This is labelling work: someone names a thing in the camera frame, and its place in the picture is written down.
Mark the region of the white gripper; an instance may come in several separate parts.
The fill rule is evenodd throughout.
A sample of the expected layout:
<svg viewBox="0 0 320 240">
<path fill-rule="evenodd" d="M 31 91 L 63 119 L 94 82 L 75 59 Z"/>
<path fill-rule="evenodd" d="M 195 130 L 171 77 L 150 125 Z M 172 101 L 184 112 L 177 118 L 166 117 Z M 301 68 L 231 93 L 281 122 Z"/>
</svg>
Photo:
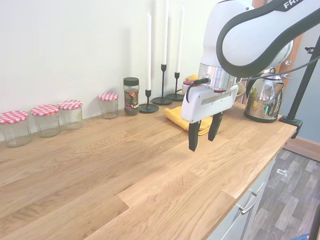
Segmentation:
<svg viewBox="0 0 320 240">
<path fill-rule="evenodd" d="M 208 140 L 213 141 L 220 127 L 223 111 L 230 109 L 236 99 L 238 86 L 226 90 L 223 93 L 216 93 L 207 85 L 200 85 L 190 88 L 185 94 L 180 116 L 187 121 L 188 126 L 188 147 L 195 151 L 198 145 L 198 135 L 201 127 L 201 120 L 212 116 L 212 123 L 208 132 Z"/>
</svg>

